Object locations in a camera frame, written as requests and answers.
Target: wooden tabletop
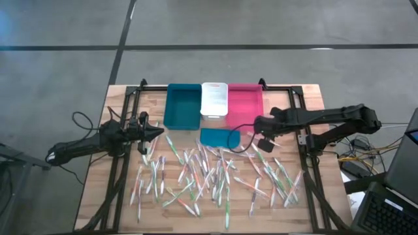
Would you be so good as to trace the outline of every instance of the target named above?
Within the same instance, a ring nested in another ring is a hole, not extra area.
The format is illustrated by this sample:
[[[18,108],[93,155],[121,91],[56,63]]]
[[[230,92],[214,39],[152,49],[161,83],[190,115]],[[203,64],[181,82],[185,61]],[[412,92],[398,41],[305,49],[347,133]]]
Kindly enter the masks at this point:
[[[302,86],[308,110],[324,109],[323,99],[319,86],[312,85],[297,85]],[[126,86],[110,86],[106,96],[104,106],[112,107],[120,114],[123,99],[125,95]],[[150,115],[150,124],[154,125],[156,121],[160,122],[160,127],[163,123],[163,116],[165,110],[166,91],[149,91],[142,92],[140,95],[139,111],[146,111]],[[264,91],[263,92],[264,112],[267,116],[272,107],[281,109],[289,108],[289,97],[284,91]],[[107,108],[103,109],[101,123],[108,121],[110,114]],[[226,124],[222,121],[210,122],[201,121],[201,127],[215,127],[226,128]],[[320,134],[329,129],[328,125],[311,126],[312,132]],[[174,142],[179,154],[183,155],[183,150],[197,148],[195,139],[200,135],[200,131],[170,131],[165,129],[165,132],[160,135],[157,142],[153,159],[157,159],[160,155],[167,158],[165,165],[165,185],[171,187],[174,192],[179,192],[185,187],[185,182],[178,185],[177,179],[181,171],[181,166],[175,158],[173,152],[170,150],[165,135],[168,134]],[[241,144],[246,146],[249,142],[249,137],[241,136]],[[296,136],[294,133],[286,134],[276,138],[276,143],[282,147],[275,147],[272,153],[263,152],[263,156],[269,162],[273,169],[277,165],[273,161],[273,157],[277,158],[285,167],[291,178],[295,178],[300,170],[300,158],[298,154]],[[212,162],[212,166],[216,165],[216,157],[208,152]],[[102,154],[96,154],[92,160],[98,158]],[[220,208],[211,201],[210,195],[205,191],[204,198],[200,198],[198,203],[202,212],[201,218],[191,216],[179,203],[175,202],[166,208],[162,208],[162,202],[169,200],[171,195],[164,193],[159,202],[156,202],[153,194],[142,194],[142,212],[141,220],[137,222],[137,199],[135,205],[130,207],[129,200],[131,197],[131,190],[135,183],[135,177],[138,167],[142,165],[142,158],[137,151],[136,144],[133,145],[131,151],[131,160],[129,161],[128,178],[123,196],[123,208],[121,211],[121,222],[119,232],[311,232],[311,223],[308,213],[308,204],[306,195],[301,181],[300,189],[297,191],[299,203],[288,208],[283,207],[283,200],[276,196],[276,202],[272,209],[270,209],[269,201],[257,197],[255,201],[255,210],[252,217],[248,216],[249,207],[251,204],[252,192],[247,190],[243,185],[232,180],[232,176],[239,176],[250,184],[254,184],[257,177],[256,172],[252,168],[248,159],[225,154],[225,158],[234,159],[234,164],[239,169],[239,172],[230,172],[231,175],[231,218],[229,230],[225,230],[225,193],[223,195],[223,202]],[[323,187],[325,190],[325,197],[335,210],[335,212],[342,218],[342,220],[350,224],[351,214],[349,209],[349,202],[344,189],[343,181],[340,175],[338,162],[334,154],[324,154],[320,156],[321,162],[319,169]],[[261,166],[258,159],[254,159],[255,164]],[[75,228],[83,227],[97,211],[105,198],[106,187],[108,183],[108,175],[110,172],[110,165],[112,159],[104,157],[90,166],[88,170],[86,186],[82,195],[80,210],[77,215]],[[144,167],[142,179],[145,184],[148,184],[150,178],[150,169]],[[161,183],[161,167],[157,175],[158,187]],[[259,188],[270,194],[272,184],[270,180],[264,176],[260,181]],[[180,197],[184,202],[192,206],[190,203],[189,193],[184,193]],[[317,208],[317,216],[320,223],[321,214],[320,207],[315,200],[315,207]]]

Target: concrete floor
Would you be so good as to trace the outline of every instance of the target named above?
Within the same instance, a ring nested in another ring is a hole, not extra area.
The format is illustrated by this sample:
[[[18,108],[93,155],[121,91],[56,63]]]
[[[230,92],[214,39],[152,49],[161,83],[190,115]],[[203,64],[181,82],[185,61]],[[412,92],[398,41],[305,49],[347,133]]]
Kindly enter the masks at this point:
[[[0,46],[118,45],[129,0],[2,0]],[[138,0],[127,44],[418,43],[408,0]],[[0,52],[0,142],[43,159],[99,122],[116,51]],[[382,122],[418,107],[418,49],[124,52],[117,84],[256,82],[320,84],[325,106],[364,103]],[[384,146],[405,128],[370,136]],[[393,154],[385,156],[389,166]],[[83,180],[88,158],[66,165]],[[60,168],[34,169],[13,234],[72,230],[82,192]]]

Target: pen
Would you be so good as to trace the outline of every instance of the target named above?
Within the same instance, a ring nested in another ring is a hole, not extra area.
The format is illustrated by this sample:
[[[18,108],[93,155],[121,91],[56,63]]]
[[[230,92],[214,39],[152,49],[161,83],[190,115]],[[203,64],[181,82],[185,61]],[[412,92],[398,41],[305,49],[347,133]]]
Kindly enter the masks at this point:
[[[177,157],[178,161],[180,162],[181,165],[184,165],[183,159],[180,158],[180,156],[177,153],[177,149],[176,147],[174,147],[174,144],[172,144],[172,141],[170,139],[170,137],[168,135],[165,136],[165,139],[167,140],[167,142],[170,145],[171,150],[174,152],[175,156]]]

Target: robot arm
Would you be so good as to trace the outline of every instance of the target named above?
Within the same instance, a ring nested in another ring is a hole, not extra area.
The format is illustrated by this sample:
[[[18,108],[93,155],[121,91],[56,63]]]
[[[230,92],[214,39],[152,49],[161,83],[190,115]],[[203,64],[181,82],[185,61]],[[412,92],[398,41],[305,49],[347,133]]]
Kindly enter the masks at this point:
[[[148,114],[142,112],[139,119],[130,121],[127,130],[121,128],[119,122],[111,119],[103,123],[99,132],[81,140],[57,143],[48,151],[46,162],[52,166],[68,163],[75,157],[81,157],[107,151],[111,157],[120,157],[125,153],[126,143],[138,140],[138,150],[146,154],[144,142],[150,142],[164,132],[164,129],[153,127],[148,123]]]
[[[343,108],[308,111],[301,108],[288,108],[280,110],[272,108],[270,115],[258,116],[254,121],[255,134],[262,134],[264,139],[260,140],[258,147],[264,151],[271,152],[276,136],[301,130],[309,125],[326,123],[344,123],[323,134],[309,134],[300,136],[299,142],[305,143],[308,153],[321,155],[325,146],[345,138],[351,134],[362,133],[372,134],[378,131],[381,123],[376,117],[374,110],[365,107],[363,104]]]

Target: teal tray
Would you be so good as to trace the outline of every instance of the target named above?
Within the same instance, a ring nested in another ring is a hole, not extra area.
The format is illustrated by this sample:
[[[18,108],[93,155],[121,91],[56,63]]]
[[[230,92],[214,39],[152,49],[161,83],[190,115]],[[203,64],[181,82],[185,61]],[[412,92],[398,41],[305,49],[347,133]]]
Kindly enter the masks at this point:
[[[201,126],[202,86],[169,84],[164,126],[170,130],[198,130]]]

